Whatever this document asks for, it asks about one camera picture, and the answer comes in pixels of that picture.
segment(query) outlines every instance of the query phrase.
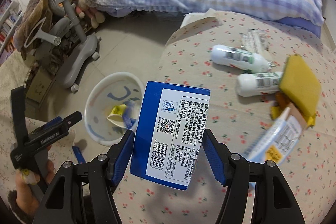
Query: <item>plush toy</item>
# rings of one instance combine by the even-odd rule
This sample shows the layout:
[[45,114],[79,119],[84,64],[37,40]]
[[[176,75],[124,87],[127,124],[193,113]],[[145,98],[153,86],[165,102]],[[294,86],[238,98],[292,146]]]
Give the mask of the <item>plush toy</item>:
[[80,18],[83,18],[84,15],[87,15],[91,19],[92,28],[97,28],[100,23],[105,21],[105,16],[103,13],[97,11],[95,8],[89,7],[84,0],[76,0],[77,5],[75,11]]

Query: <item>human hand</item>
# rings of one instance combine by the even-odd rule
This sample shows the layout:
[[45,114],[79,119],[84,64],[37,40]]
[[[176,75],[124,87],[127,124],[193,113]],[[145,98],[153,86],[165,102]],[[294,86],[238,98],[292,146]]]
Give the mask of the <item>human hand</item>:
[[[50,184],[54,177],[54,164],[51,160],[47,162],[48,175],[46,182]],[[16,204],[18,207],[30,217],[34,217],[40,203],[35,198],[28,184],[36,184],[40,181],[40,176],[28,169],[16,170]]]

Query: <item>plastic bottle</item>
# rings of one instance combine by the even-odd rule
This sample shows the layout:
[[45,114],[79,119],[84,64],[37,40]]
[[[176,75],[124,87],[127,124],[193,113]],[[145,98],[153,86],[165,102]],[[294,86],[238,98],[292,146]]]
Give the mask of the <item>plastic bottle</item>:
[[268,61],[262,55],[224,45],[213,47],[211,60],[219,65],[251,70],[252,73],[268,72],[270,69]]
[[255,74],[244,73],[237,77],[236,92],[243,97],[276,93],[279,91],[281,77],[281,71]]

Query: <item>white bowl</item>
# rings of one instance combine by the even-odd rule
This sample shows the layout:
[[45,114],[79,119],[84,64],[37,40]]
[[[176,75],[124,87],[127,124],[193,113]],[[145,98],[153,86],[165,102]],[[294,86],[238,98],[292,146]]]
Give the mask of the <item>white bowl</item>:
[[97,143],[111,146],[119,143],[125,129],[107,120],[112,108],[131,99],[135,102],[131,118],[136,119],[135,132],[144,95],[143,83],[129,72],[117,72],[105,77],[91,91],[84,110],[84,124],[90,137]]

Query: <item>blue gripper pad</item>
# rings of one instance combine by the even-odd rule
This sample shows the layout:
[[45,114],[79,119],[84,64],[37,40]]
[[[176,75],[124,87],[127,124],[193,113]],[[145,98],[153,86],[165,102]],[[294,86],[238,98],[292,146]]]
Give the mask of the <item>blue gripper pad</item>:
[[206,131],[204,132],[203,140],[202,140],[202,146],[203,146],[204,152],[208,158],[208,161],[210,163],[210,167],[211,167],[212,173],[215,176],[215,179],[218,180],[221,183],[221,185],[225,185],[226,177],[224,174],[224,163],[221,160],[214,144],[212,143]]
[[114,185],[117,185],[122,180],[125,174],[125,170],[127,168],[129,159],[131,158],[133,151],[134,136],[135,133],[132,131],[132,133],[128,136],[117,160],[115,161],[114,173],[111,179]]

